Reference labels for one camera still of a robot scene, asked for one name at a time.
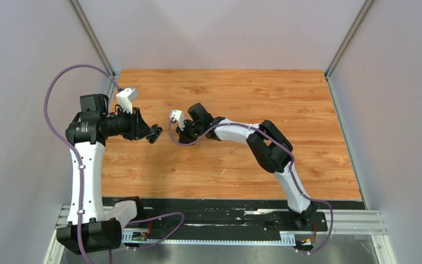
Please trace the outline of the black oval case cover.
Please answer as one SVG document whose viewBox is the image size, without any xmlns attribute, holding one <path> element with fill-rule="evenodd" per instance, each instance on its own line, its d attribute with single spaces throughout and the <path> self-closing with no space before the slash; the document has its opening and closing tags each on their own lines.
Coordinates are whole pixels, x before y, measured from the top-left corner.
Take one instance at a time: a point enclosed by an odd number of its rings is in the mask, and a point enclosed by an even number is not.
<svg viewBox="0 0 422 264">
<path fill-rule="evenodd" d="M 161 136 L 163 128 L 158 124 L 154 124 L 153 126 L 151 126 L 151 129 L 152 133 L 147 136 L 147 141 L 149 144 L 154 144 Z"/>
</svg>

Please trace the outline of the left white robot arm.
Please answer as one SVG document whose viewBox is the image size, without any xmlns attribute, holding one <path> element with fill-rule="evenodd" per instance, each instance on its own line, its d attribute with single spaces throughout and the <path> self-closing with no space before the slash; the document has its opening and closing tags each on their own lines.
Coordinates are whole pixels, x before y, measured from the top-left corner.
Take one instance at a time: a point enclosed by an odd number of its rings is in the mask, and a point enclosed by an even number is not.
<svg viewBox="0 0 422 264">
<path fill-rule="evenodd" d="M 72 198 L 66 227 L 57 229 L 56 238 L 76 255 L 117 249 L 128 223 L 140 227 L 146 221 L 137 196 L 123 198 L 105 212 L 102 161 L 109 137 L 146 139 L 153 144 L 163 129 L 157 124 L 149 126 L 137 107 L 119 106 L 116 113 L 109 113 L 107 100 L 101 93 L 81 96 L 81 111 L 65 131 L 73 162 Z"/>
</svg>

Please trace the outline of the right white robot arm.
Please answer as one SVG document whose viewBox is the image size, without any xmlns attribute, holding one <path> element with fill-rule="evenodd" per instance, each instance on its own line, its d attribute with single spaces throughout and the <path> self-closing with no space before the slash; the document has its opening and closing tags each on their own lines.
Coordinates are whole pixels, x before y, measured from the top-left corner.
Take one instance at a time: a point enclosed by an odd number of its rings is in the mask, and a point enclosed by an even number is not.
<svg viewBox="0 0 422 264">
<path fill-rule="evenodd" d="M 247 124 L 214 117 L 201 103 L 194 104 L 187 112 L 189 119 L 178 109 L 169 114 L 169 124 L 177 125 L 178 145 L 190 146 L 207 138 L 248 146 L 260 167 L 278 180 L 288 208 L 293 212 L 293 225 L 304 230 L 313 224 L 317 209 L 296 171 L 293 146 L 273 122 L 264 120 L 260 124 Z"/>
</svg>

